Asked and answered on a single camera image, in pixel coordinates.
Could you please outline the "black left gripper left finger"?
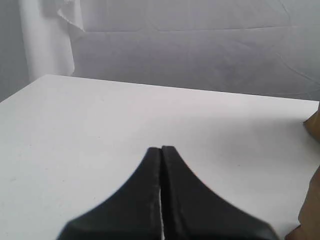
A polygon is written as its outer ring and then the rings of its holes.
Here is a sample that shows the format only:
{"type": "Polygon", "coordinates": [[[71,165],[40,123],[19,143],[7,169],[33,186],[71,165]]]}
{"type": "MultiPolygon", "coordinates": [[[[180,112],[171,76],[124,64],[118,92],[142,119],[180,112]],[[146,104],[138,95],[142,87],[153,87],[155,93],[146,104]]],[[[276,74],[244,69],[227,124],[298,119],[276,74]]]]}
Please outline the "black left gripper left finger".
{"type": "Polygon", "coordinates": [[[131,177],[103,203],[70,220],[58,239],[160,239],[160,149],[149,148],[131,177]]]}

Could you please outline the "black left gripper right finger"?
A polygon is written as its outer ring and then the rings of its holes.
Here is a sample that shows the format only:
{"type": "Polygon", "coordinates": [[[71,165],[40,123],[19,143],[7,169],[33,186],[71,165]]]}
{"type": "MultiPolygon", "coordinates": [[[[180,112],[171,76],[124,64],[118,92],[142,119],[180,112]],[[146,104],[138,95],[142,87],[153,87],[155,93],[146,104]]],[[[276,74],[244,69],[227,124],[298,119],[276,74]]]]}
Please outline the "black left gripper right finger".
{"type": "Polygon", "coordinates": [[[276,240],[272,227],[210,190],[173,146],[163,146],[161,213],[167,240],[276,240]]]}

